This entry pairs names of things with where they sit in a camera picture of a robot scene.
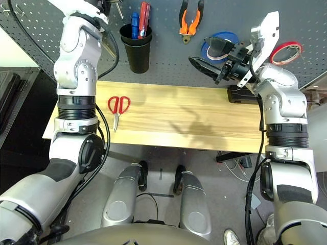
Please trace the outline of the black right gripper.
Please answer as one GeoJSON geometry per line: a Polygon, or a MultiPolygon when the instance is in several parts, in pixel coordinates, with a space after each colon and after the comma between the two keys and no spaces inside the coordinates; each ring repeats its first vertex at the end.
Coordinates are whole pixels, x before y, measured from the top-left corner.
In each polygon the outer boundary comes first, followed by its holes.
{"type": "Polygon", "coordinates": [[[210,55],[225,55],[227,61],[222,69],[210,64],[200,57],[188,57],[189,62],[199,72],[212,78],[215,82],[222,80],[233,80],[240,82],[250,71],[248,49],[240,45],[234,47],[234,43],[220,37],[207,37],[204,39],[209,44],[208,53],[210,55]]]}

